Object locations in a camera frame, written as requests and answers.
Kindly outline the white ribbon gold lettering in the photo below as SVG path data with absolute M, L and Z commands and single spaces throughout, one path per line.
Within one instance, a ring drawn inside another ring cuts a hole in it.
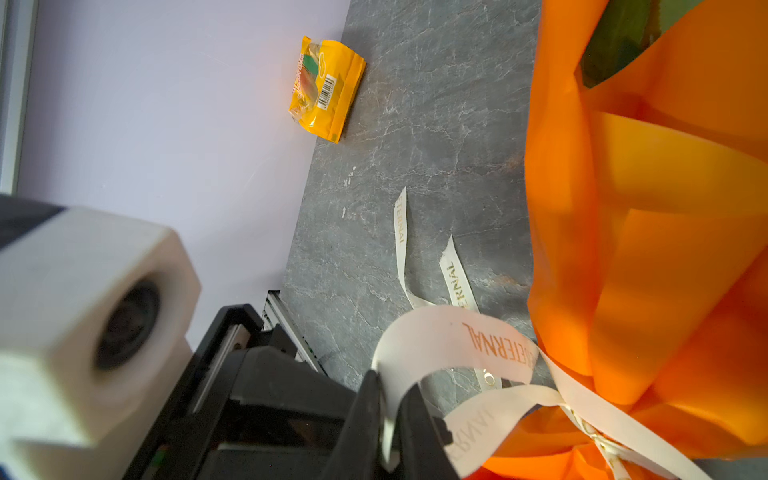
M 520 479 L 705 479 L 678 449 L 583 386 L 511 325 L 480 314 L 452 244 L 440 260 L 452 297 L 435 306 L 406 294 L 412 311 L 394 321 L 377 344 L 372 368 L 382 386 L 380 462 L 404 464 L 405 423 L 397 418 L 407 392 L 437 371 L 467 367 L 512 387 L 495 385 L 445 418 L 453 442 L 439 447 L 448 470 L 467 477 L 480 468 Z M 498 449 L 532 409 L 561 411 L 580 437 L 568 453 L 503 457 Z

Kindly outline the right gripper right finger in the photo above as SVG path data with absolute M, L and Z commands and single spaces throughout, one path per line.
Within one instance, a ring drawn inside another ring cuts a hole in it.
M 459 478 L 444 451 L 418 385 L 414 385 L 401 401 L 396 430 L 400 453 L 397 479 Z

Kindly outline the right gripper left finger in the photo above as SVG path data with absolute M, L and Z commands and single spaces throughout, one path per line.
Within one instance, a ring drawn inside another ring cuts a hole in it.
M 378 374 L 369 370 L 320 479 L 377 479 L 381 424 L 380 382 Z

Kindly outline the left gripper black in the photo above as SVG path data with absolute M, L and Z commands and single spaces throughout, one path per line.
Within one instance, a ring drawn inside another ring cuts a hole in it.
M 249 304 L 215 317 L 126 479 L 317 479 L 355 394 Z

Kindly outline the dark pink fake rose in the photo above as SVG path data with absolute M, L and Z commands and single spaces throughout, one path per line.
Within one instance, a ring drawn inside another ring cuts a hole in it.
M 620 72 L 701 0 L 611 0 L 580 61 L 583 84 L 593 88 Z

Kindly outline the orange wrapping paper sheet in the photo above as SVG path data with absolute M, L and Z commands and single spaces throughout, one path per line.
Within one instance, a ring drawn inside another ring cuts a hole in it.
M 687 457 L 763 457 L 767 5 L 701 1 L 586 88 L 608 2 L 541 9 L 525 151 L 538 343 Z

